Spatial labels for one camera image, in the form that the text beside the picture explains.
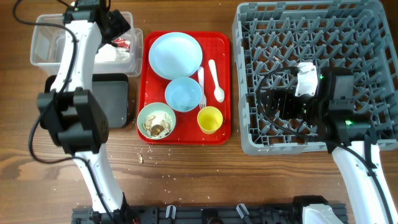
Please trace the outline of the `yellow cup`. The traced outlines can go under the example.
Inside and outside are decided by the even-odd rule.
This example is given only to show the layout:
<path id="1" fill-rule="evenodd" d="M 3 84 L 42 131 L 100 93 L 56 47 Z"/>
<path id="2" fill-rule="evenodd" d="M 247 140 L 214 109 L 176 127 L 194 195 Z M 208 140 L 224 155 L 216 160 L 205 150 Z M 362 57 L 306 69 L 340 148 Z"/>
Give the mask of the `yellow cup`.
<path id="1" fill-rule="evenodd" d="M 223 115 L 218 108 L 206 106 L 199 111 L 197 122 L 205 134 L 213 134 L 223 124 Z"/>

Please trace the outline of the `light blue bowl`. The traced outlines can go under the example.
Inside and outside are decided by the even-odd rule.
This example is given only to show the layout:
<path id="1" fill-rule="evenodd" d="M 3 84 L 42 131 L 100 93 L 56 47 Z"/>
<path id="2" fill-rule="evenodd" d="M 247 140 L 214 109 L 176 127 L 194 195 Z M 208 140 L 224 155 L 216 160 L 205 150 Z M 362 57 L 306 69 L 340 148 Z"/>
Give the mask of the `light blue bowl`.
<path id="1" fill-rule="evenodd" d="M 189 112 L 202 99 L 200 84 L 192 78 L 180 77 L 172 80 L 165 89 L 165 101 L 175 111 Z"/>

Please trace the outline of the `green bowl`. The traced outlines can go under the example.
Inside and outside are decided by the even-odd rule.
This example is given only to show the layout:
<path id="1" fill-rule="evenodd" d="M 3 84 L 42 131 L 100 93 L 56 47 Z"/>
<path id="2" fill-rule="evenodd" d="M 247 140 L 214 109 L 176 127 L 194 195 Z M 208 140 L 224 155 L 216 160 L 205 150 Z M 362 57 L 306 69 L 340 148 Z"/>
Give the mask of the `green bowl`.
<path id="1" fill-rule="evenodd" d="M 173 109 L 165 103 L 150 103 L 137 116 L 137 129 L 146 139 L 160 140 L 169 136 L 177 124 Z"/>

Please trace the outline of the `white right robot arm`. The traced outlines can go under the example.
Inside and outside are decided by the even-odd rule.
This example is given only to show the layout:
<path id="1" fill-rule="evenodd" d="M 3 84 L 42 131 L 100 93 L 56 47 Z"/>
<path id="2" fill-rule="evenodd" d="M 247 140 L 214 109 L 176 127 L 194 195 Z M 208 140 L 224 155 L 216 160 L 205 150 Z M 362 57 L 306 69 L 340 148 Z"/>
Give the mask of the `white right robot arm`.
<path id="1" fill-rule="evenodd" d="M 356 223 L 397 223 L 397 210 L 381 167 L 377 131 L 371 119 L 354 111 L 354 75 L 342 67 L 313 65 L 287 67 L 298 80 L 294 90 L 263 90 L 256 101 L 264 119 L 276 112 L 283 119 L 300 119 L 317 127 L 315 136 L 324 142 L 338 166 Z"/>

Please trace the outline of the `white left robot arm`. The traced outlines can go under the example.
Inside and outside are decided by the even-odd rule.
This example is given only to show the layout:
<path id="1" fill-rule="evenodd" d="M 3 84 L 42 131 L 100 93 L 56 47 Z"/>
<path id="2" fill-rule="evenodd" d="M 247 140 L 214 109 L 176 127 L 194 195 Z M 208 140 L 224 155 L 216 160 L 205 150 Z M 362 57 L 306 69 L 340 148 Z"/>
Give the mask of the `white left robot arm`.
<path id="1" fill-rule="evenodd" d="M 76 1 L 63 15 L 65 47 L 50 91 L 37 97 L 34 126 L 46 129 L 67 160 L 79 167 L 92 198 L 87 220 L 134 223 L 136 216 L 116 182 L 106 155 L 108 119 L 92 93 L 97 51 L 131 26 L 108 1 Z"/>

